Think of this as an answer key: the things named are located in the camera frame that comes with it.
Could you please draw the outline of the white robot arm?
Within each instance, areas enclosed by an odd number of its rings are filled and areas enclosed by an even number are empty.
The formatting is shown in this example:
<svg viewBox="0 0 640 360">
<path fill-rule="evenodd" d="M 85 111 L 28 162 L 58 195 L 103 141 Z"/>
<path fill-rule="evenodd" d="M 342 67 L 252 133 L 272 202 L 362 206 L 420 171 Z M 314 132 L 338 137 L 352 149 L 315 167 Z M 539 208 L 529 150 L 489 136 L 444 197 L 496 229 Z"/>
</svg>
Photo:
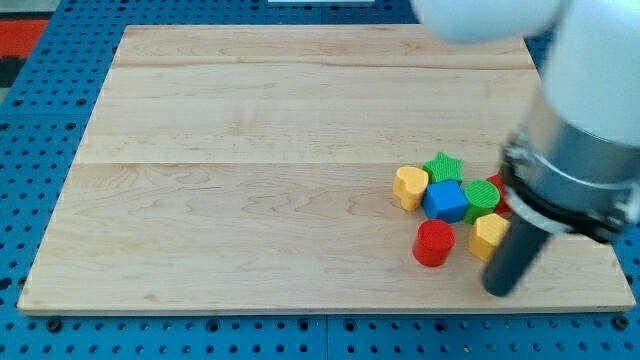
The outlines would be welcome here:
<svg viewBox="0 0 640 360">
<path fill-rule="evenodd" d="M 414 0 L 437 38 L 475 44 L 554 29 L 523 126 L 504 145 L 513 216 L 482 272 L 509 294 L 547 240 L 615 240 L 639 219 L 639 5 L 635 1 Z"/>
</svg>

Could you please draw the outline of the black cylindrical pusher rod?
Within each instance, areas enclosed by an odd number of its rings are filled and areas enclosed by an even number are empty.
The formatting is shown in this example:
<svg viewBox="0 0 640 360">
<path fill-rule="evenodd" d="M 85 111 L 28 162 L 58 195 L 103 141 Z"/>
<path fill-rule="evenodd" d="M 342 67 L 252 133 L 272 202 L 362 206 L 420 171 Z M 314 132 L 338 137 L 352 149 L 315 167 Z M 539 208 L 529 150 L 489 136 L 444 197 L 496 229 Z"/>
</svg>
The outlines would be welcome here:
<svg viewBox="0 0 640 360">
<path fill-rule="evenodd" d="M 513 215 L 501 243 L 487 262 L 481 281 L 497 297 L 508 296 L 549 240 L 550 234 Z"/>
</svg>

